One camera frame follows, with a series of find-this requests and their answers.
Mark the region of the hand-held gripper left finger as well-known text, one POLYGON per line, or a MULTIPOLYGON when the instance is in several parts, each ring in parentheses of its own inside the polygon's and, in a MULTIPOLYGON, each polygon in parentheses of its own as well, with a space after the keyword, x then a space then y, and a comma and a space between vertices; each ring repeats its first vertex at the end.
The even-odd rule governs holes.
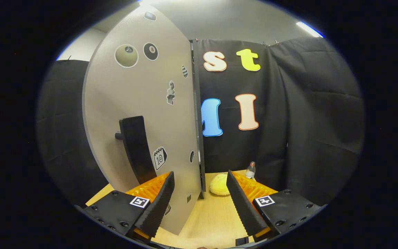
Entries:
POLYGON ((112 190, 87 205, 83 213, 118 234, 150 241, 156 236, 174 189, 174 172, 166 172, 126 193, 112 190))

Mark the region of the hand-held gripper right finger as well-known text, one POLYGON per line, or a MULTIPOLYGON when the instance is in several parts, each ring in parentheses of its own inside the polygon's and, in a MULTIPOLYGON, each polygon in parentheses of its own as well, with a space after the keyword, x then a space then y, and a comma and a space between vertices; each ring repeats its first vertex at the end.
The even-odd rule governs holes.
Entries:
POLYGON ((228 171, 226 186, 247 235, 255 242, 292 231, 323 209, 294 190, 276 191, 233 171, 228 171))

